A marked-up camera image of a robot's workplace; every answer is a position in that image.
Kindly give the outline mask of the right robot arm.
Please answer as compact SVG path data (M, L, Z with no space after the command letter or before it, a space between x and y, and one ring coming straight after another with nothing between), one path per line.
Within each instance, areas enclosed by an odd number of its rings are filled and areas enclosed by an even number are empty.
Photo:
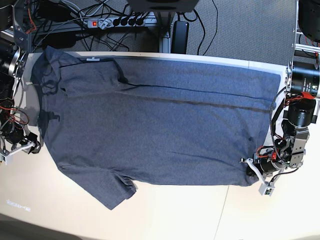
M18 90L24 90L23 72L29 55L31 33L36 30L31 0L0 2L0 153L18 151L37 154L41 149L36 134L25 132L28 115L15 105Z

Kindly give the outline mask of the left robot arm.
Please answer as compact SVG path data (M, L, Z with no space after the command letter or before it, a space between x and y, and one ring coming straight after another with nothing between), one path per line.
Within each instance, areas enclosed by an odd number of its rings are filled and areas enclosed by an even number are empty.
M285 86L277 95L283 95L278 107L269 110L272 144L261 146L246 163L249 177L265 179L285 169L296 171L303 165L305 145L320 110L320 2L298 0L294 56L315 59L315 63L292 60L286 68Z

